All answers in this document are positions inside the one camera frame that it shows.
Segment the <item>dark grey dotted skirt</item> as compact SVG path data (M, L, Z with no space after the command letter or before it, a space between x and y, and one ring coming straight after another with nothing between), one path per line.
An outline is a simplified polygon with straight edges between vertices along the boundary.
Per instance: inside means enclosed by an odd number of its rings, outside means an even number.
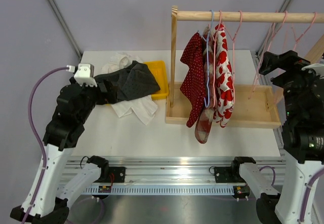
M148 66L135 60L125 68L99 74L94 79L96 83L110 81L114 86L117 86L117 103L139 99L160 90L160 86Z

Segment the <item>pink wire hanger white skirt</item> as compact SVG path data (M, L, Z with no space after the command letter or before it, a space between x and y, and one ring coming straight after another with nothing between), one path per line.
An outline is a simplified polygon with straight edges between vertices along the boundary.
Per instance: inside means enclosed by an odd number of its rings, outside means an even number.
M293 35L294 35L294 47L293 47L293 51L296 50L296 47L299 43L299 41L302 39L302 37L305 35L305 33L313 26L315 20L316 20L316 17L317 17L317 12L314 12L314 16L312 18L312 21L311 23L309 24L309 26L304 30L303 33L300 34L299 37L296 36L296 31L295 31L295 28L294 28L294 25L291 26L291 29L293 31ZM273 101L273 104L274 105L277 105L284 97L284 90L282 88L279 88L276 90L275 94L274 94L274 101Z

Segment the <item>white pleated skirt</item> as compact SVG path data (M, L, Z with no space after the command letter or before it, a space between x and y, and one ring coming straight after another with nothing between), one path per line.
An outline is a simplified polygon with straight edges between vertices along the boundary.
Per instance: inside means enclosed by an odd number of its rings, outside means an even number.
M133 60L143 63L143 60L138 56L131 56L124 52L115 53L108 59L108 62L102 66L101 73L118 71L131 65ZM158 105L152 100L151 95L148 95L139 99L113 104L112 108L119 118L135 113L144 125L148 125L155 117Z

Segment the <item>pink wire hanger grey skirt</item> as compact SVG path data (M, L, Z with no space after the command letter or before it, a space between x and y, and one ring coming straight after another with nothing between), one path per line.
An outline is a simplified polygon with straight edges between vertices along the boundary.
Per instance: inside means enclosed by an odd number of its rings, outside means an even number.
M270 48L271 48L271 45L272 45L272 41L274 40L275 36L277 35L277 33L281 30L281 28L283 27L286 19L287 19L287 15L288 15L288 11L284 11L284 18L283 18L283 21L281 23L281 25L279 26L279 28L275 28L276 27L276 23L273 22L268 30L268 33L267 33L267 36L266 36L266 39L265 39L265 43L264 43L264 46L261 50L261 55L259 57L259 64L257 66L257 69L256 69L256 73L255 73L255 77L254 77L254 80L253 80L253 84L252 84L252 88L251 88L251 91L249 93L249 96L248 96L248 100L250 100L255 92L255 89L256 89L256 85L257 85L257 82L259 81L259 69L261 67L261 64L262 64L262 61L263 61L263 58L264 58L264 53L269 51Z

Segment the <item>pink wire hanger floral skirt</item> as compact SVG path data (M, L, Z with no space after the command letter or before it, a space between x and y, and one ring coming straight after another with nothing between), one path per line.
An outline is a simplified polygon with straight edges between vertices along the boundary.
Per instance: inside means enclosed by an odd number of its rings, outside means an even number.
M229 30L227 29L226 25L224 25L225 31L228 33L229 38L232 40L232 78L233 78L233 82L235 81L235 41L236 41L236 36L240 30L241 24L242 24L242 11L239 10L239 14L240 14L240 20L239 20L239 25L237 27L237 30L234 34L234 36L232 36L229 32Z

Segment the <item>white red floral skirt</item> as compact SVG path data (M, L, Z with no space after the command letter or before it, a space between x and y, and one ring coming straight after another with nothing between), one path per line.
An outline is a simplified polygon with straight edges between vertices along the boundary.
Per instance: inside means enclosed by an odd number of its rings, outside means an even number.
M216 93L214 120L220 124L220 127L224 128L227 126L233 113L235 90L232 78L232 65L228 55L227 36L222 23L215 27L213 42L213 86Z

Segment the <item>red plaid skirt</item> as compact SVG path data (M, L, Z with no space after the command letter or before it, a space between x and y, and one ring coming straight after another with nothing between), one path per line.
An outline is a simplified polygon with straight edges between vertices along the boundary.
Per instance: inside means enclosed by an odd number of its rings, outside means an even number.
M206 38L207 33L209 31L210 26L207 26L204 31L203 31L203 35ZM206 42L201 38L202 41L202 57L203 57L203 62L204 62L204 76L205 76L205 91L206 91L206 97L207 97L207 89L206 89L206 82L207 82L207 58L206 58ZM201 110L201 114L196 122L196 126L195 126L195 137L198 140L199 143L201 144L205 144L208 140L210 131L211 131L211 126L212 126L212 122L214 119L214 112L215 112L215 106L214 106L214 99L216 97L215 92L214 92L214 88L213 88L213 79L214 79L214 52L213 52L213 48L212 45L214 44L213 42L213 38L212 38L212 31L211 31L211 36L210 36L210 40L209 40L209 67L210 67L210 83L209 83L209 87L211 89L211 95L210 95L210 99L211 99L211 103L209 105L208 108L205 108L205 104L203 101L203 108Z

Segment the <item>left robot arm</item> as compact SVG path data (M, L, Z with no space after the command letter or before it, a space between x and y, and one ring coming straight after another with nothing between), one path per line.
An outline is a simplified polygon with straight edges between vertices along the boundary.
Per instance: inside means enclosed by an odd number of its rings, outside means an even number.
M80 172L64 187L60 177L84 124L96 104L106 101L99 87L70 84L61 89L52 120L41 139L42 160L32 188L22 205L10 217L21 223L65 223L78 197L94 182L107 183L99 192L110 194L113 184L125 181L125 167L110 167L109 161L91 156Z

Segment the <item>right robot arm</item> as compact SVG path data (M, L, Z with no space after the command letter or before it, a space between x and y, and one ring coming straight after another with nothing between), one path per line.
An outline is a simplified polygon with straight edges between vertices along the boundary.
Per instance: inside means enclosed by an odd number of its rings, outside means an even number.
M252 192L262 223L311 223L314 194L323 175L323 65L291 50L280 55L265 52L259 74L278 68L283 72L271 82L283 89L286 109L282 190L269 183L251 157L235 157L229 167L214 167L214 177L217 183L243 184L242 190L234 188L237 199Z

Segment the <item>dark red polka dot skirt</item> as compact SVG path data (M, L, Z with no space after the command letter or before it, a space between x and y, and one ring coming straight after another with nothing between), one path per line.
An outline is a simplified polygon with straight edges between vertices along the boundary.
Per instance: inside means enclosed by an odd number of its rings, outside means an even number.
M186 126L190 128L197 121L206 97L203 44L198 32L189 40L180 61L188 66L180 91L191 103L191 111L186 122Z

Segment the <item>wooden clothes rack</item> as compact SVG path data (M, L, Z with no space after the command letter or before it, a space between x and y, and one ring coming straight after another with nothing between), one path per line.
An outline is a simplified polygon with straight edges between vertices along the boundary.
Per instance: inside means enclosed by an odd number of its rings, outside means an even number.
M175 81L177 23L179 21L258 22L258 23L323 23L322 13L264 13L264 12L217 12L180 11L172 7L171 30L171 80L166 104L167 124L186 124L191 105L180 93L180 83ZM230 119L230 127L276 129L281 123L275 98L270 86L237 85L238 107Z

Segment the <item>yellow plastic tray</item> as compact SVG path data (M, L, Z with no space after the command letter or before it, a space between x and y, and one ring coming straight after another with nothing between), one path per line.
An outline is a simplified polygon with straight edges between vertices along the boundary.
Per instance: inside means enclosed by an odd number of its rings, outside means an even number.
M169 93L164 63L162 61L152 61L144 62L143 64L148 66L160 86L160 90L151 94L151 98L153 100L164 99Z

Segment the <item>small circuit board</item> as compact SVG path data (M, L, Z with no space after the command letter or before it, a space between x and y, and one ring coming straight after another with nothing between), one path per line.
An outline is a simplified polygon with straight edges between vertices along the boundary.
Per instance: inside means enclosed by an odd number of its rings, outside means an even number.
M100 185L98 189L99 193L110 193L111 192L111 186L106 185Z

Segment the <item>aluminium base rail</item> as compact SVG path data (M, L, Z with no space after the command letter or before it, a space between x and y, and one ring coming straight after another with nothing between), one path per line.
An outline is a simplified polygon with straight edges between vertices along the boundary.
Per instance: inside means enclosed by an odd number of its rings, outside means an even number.
M82 157L70 157L60 184L70 181L79 171ZM234 157L106 157L109 166L125 167L126 185L210 185L215 183L212 166L230 166ZM286 163L283 157L256 157L258 167L275 168L276 184L282 184Z

